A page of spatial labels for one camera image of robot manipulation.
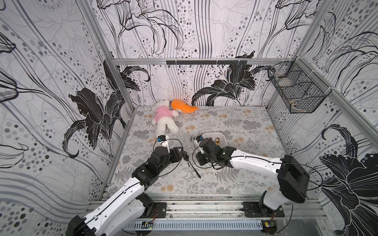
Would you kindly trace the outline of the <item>white rectangular storage box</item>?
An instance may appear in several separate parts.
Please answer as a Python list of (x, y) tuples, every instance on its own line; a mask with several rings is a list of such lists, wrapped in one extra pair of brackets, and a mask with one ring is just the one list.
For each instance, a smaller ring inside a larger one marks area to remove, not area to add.
[(220, 138), (220, 144), (218, 146), (220, 146), (221, 148), (224, 148), (227, 146), (227, 141), (226, 141), (226, 138), (225, 136), (220, 133), (220, 132), (207, 132), (207, 133), (203, 133), (202, 134), (203, 138), (210, 138), (212, 139), (214, 142), (215, 142), (215, 139), (216, 138)]

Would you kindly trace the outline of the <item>black spoon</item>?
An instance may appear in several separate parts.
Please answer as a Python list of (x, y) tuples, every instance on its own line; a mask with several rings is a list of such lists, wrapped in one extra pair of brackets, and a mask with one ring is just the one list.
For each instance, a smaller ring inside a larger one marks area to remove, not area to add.
[(186, 151), (183, 151), (183, 159), (185, 161), (187, 161), (188, 166), (191, 167), (191, 169), (194, 171), (194, 173), (197, 175), (197, 177), (201, 178), (201, 175), (199, 174), (199, 172), (195, 169), (195, 167), (193, 166), (193, 164), (190, 162), (189, 155), (188, 155), (188, 153)]

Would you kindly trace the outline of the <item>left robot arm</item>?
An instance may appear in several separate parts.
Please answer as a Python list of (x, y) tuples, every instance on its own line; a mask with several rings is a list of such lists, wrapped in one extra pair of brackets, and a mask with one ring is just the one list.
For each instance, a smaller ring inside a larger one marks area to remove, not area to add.
[(153, 185), (170, 164), (179, 164), (182, 147), (157, 147), (150, 158), (135, 169), (125, 184), (102, 205), (84, 217), (75, 216), (67, 236), (113, 236), (142, 215), (149, 216), (154, 201), (145, 190)]

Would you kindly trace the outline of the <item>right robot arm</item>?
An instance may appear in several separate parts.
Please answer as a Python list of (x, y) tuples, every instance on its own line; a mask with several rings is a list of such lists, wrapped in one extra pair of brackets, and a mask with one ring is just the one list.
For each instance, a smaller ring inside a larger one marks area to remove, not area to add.
[(194, 144), (198, 151), (196, 158), (201, 166), (210, 164), (221, 168), (244, 169), (278, 182), (275, 187), (262, 194), (258, 203), (258, 210), (262, 214), (273, 213), (289, 201), (300, 204), (305, 202), (310, 175), (294, 157), (259, 156), (235, 147), (220, 147), (211, 138), (202, 136), (198, 136)]

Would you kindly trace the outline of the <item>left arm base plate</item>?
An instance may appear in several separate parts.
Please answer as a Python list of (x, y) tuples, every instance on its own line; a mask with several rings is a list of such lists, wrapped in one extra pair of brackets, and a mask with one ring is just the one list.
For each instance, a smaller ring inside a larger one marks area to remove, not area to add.
[(154, 202), (153, 204), (146, 207), (144, 213), (140, 218), (146, 219), (159, 219), (165, 218), (167, 210), (167, 203), (166, 202)]

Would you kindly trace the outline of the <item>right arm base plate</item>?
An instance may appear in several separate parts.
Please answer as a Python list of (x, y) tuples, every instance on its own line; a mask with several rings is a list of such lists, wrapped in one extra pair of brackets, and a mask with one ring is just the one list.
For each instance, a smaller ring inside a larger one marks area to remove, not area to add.
[(260, 206), (258, 202), (243, 202), (242, 205), (242, 211), (247, 218), (281, 218), (285, 216), (282, 206), (272, 210), (265, 205)]

